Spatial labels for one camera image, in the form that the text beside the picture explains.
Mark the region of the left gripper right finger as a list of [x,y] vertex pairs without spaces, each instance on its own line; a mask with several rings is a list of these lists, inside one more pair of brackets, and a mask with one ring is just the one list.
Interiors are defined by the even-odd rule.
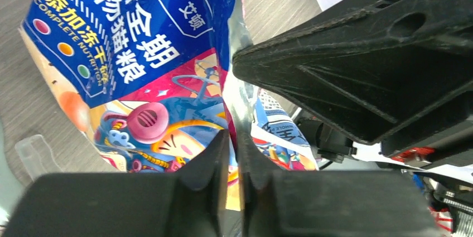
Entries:
[[288,171],[238,137],[243,236],[439,236],[427,201],[394,171]]

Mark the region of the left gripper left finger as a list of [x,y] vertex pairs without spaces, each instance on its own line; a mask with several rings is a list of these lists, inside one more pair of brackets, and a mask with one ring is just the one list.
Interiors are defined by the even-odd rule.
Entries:
[[172,173],[52,173],[38,178],[4,236],[220,236],[229,133]]

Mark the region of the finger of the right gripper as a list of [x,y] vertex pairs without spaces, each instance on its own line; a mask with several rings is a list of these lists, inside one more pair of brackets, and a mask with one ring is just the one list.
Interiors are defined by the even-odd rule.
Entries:
[[472,0],[342,0],[233,73],[357,142],[425,139],[472,115]]

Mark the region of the colourful cat food bag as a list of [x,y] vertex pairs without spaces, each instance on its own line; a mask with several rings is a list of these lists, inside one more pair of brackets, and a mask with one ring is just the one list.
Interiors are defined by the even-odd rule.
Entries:
[[241,85],[232,55],[250,45],[241,0],[32,0],[22,38],[62,111],[122,172],[176,172],[244,118],[284,170],[318,169],[278,101]]

